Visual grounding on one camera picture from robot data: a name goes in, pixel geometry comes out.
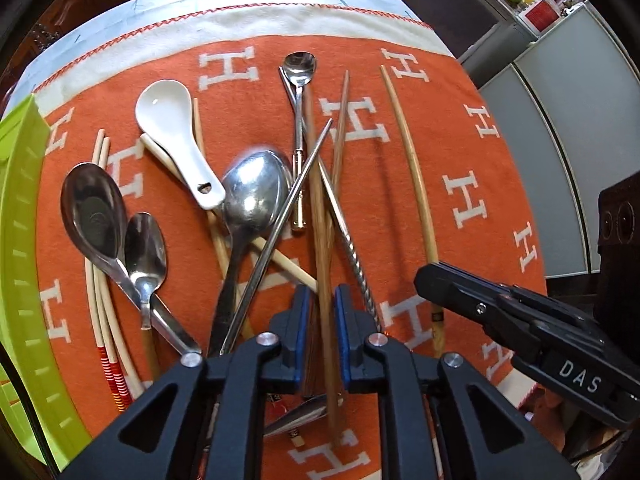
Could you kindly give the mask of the person's right hand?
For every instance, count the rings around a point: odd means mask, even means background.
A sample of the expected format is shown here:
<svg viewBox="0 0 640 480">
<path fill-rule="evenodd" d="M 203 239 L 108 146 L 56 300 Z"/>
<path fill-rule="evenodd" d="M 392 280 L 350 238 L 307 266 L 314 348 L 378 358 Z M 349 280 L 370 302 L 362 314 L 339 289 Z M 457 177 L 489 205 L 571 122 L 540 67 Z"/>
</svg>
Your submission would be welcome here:
<svg viewBox="0 0 640 480">
<path fill-rule="evenodd" d="M 564 400 L 551 390 L 533 388 L 522 404 L 532 413 L 530 423 L 561 452 L 565 445 Z"/>
</svg>

